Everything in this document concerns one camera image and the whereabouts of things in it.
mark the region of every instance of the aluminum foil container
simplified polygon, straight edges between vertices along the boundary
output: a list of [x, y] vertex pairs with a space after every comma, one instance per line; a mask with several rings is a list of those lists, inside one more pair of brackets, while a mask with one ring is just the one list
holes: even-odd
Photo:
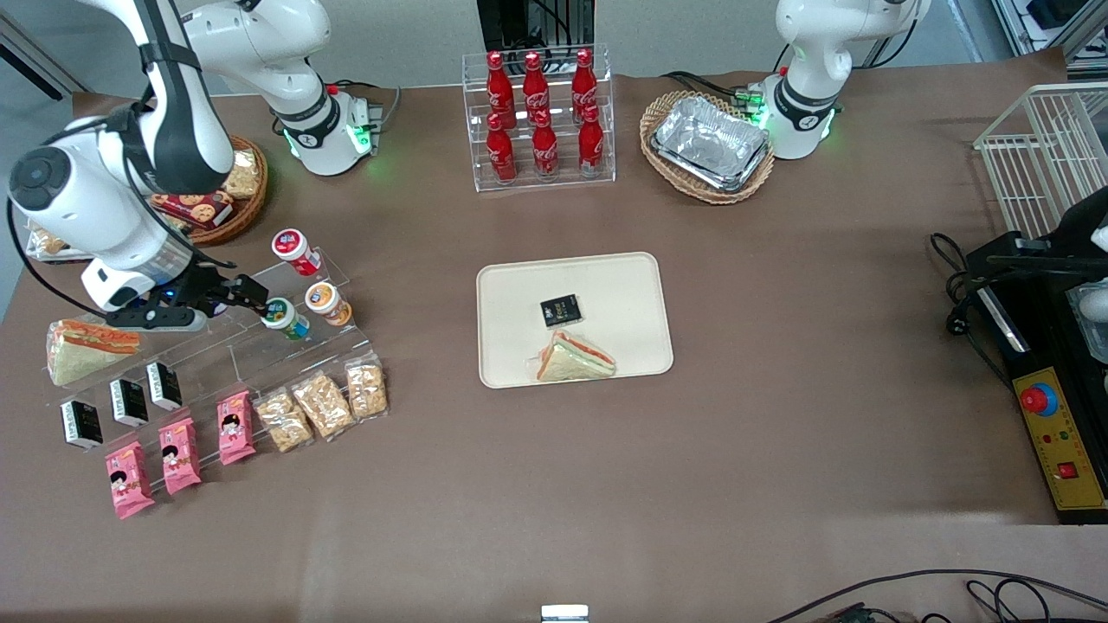
[[739, 191], [769, 151], [757, 125], [725, 113], [704, 98], [674, 104], [650, 144], [658, 154], [724, 192]]

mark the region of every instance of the brown paper tablecloth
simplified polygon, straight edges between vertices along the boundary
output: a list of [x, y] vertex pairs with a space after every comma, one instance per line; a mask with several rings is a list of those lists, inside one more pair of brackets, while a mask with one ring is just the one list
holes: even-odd
[[[335, 178], [293, 160], [260, 99], [219, 99], [273, 185], [255, 228], [214, 253], [260, 269], [290, 225], [324, 246], [393, 415], [119, 521], [99, 456], [64, 446], [41, 406], [45, 328], [72, 310], [23, 278], [0, 327], [0, 619], [534, 621], [582, 602], [605, 623], [758, 622], [924, 566], [1108, 593], [1108, 530], [1053, 525], [1010, 396], [943, 329], [946, 269], [926, 242], [1002, 231], [971, 142], [1064, 76], [1053, 53], [855, 72], [815, 154], [728, 208], [638, 153], [640, 112], [678, 88], [661, 79], [618, 80], [615, 184], [488, 195], [456, 88], [406, 91], [381, 154]], [[481, 385], [483, 266], [633, 251], [660, 265], [671, 371]], [[78, 270], [47, 272], [80, 292]], [[955, 579], [858, 599], [976, 616]]]

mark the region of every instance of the cylindrical snack container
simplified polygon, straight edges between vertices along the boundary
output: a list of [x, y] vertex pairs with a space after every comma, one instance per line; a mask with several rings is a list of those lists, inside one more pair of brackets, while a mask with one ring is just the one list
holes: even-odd
[[296, 272], [310, 277], [319, 272], [324, 258], [308, 244], [308, 237], [299, 229], [281, 229], [274, 236], [274, 254], [293, 265]]
[[312, 284], [304, 294], [304, 302], [332, 327], [341, 327], [353, 317], [353, 308], [342, 298], [339, 288], [327, 282]]
[[266, 303], [266, 315], [261, 317], [261, 324], [294, 340], [304, 339], [311, 326], [308, 319], [296, 310], [291, 300], [279, 296]]

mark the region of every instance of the woven basket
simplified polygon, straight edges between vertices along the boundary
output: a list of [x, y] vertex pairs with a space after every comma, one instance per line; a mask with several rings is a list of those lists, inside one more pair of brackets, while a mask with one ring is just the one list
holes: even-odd
[[196, 246], [219, 245], [242, 235], [250, 227], [254, 219], [261, 214], [261, 206], [266, 203], [266, 186], [269, 185], [269, 166], [266, 164], [266, 156], [257, 145], [240, 136], [232, 136], [230, 144], [235, 151], [252, 150], [254, 162], [260, 173], [258, 178], [258, 192], [253, 197], [235, 202], [235, 213], [230, 219], [219, 225], [215, 229], [194, 229], [189, 237]]
[[658, 126], [661, 125], [661, 122], [666, 120], [669, 115], [669, 111], [673, 110], [674, 104], [676, 104], [678, 100], [694, 98], [697, 95], [708, 100], [716, 108], [728, 114], [732, 114], [735, 116], [740, 115], [738, 109], [714, 95], [706, 95], [695, 91], [675, 91], [663, 95], [646, 108], [646, 112], [643, 113], [643, 119], [638, 122], [639, 146], [643, 149], [643, 155], [645, 155], [646, 160], [649, 161], [650, 166], [660, 173], [667, 182], [690, 197], [698, 198], [712, 205], [730, 205], [739, 203], [740, 201], [755, 194], [755, 191], [757, 191], [758, 187], [766, 182], [766, 178], [769, 177], [770, 171], [773, 170], [772, 149], [770, 149], [769, 153], [766, 154], [766, 157], [762, 159], [758, 168], [755, 170], [755, 172], [750, 175], [750, 178], [747, 180], [747, 183], [738, 193], [721, 193], [716, 188], [712, 188], [704, 180], [700, 180], [699, 177], [661, 157], [654, 151], [653, 147], [650, 147], [650, 135], [654, 134], [654, 131], [657, 130]]

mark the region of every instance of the red bottle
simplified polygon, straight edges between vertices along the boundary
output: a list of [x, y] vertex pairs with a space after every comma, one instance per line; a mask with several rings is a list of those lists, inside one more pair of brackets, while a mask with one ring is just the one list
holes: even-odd
[[504, 73], [504, 55], [493, 50], [485, 57], [489, 61], [489, 105], [500, 115], [504, 130], [515, 127], [515, 93], [512, 81]]
[[534, 125], [536, 112], [550, 112], [551, 110], [551, 88], [546, 84], [546, 76], [543, 75], [543, 60], [538, 52], [527, 52], [523, 67], [527, 70], [523, 78], [523, 96], [527, 105], [527, 121]]
[[535, 135], [531, 139], [535, 152], [535, 173], [538, 180], [557, 178], [557, 136], [551, 130], [550, 111], [535, 111]]
[[573, 74], [573, 122], [582, 124], [583, 113], [596, 105], [596, 75], [593, 74], [593, 51], [577, 50], [577, 73]]
[[581, 176], [589, 180], [599, 176], [601, 166], [604, 164], [604, 130], [601, 127], [601, 109], [593, 105], [582, 112], [584, 125], [577, 134], [577, 146], [581, 155], [577, 164], [581, 166]]
[[515, 155], [512, 154], [512, 139], [504, 132], [503, 118], [494, 112], [489, 113], [489, 160], [496, 174], [496, 182], [509, 185], [515, 182]]

